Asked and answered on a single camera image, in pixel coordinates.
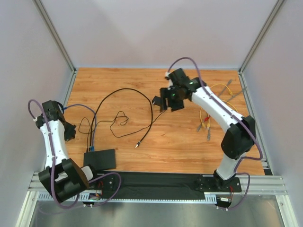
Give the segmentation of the black network switch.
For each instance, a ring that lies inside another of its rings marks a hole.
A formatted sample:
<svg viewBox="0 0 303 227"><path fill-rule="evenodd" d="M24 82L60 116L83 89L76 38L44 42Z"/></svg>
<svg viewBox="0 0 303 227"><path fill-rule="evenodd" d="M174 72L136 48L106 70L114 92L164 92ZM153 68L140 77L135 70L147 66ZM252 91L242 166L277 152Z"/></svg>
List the black network switch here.
<svg viewBox="0 0 303 227"><path fill-rule="evenodd" d="M84 166L90 166L96 171L116 169L116 150L107 149L84 154Z"/></svg>

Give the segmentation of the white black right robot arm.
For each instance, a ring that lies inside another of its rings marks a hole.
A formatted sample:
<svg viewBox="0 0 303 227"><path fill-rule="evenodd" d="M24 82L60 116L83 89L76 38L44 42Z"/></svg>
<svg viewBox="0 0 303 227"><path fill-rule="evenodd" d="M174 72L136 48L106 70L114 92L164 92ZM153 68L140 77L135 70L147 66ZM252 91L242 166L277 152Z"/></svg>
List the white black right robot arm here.
<svg viewBox="0 0 303 227"><path fill-rule="evenodd" d="M168 87L160 89L159 107L161 111L177 111L184 108L184 100L204 109L225 133L221 142L223 159L214 171L214 186L223 189L235 177L236 166L255 144L255 120L244 117L225 104L211 88L199 78L190 79L182 68L166 72Z"/></svg>

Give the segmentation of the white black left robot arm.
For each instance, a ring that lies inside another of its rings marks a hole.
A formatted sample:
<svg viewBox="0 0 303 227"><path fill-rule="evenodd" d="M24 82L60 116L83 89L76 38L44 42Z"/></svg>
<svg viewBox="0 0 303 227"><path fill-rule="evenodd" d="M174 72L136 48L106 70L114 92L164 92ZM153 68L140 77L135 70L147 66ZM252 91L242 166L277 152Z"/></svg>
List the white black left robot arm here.
<svg viewBox="0 0 303 227"><path fill-rule="evenodd" d="M79 167L68 156L65 142L75 138L76 126L65 120L62 104L49 100L42 108L44 113L37 117L36 126L44 137L46 163L38 177L50 195L62 203L89 188L93 170Z"/></svg>

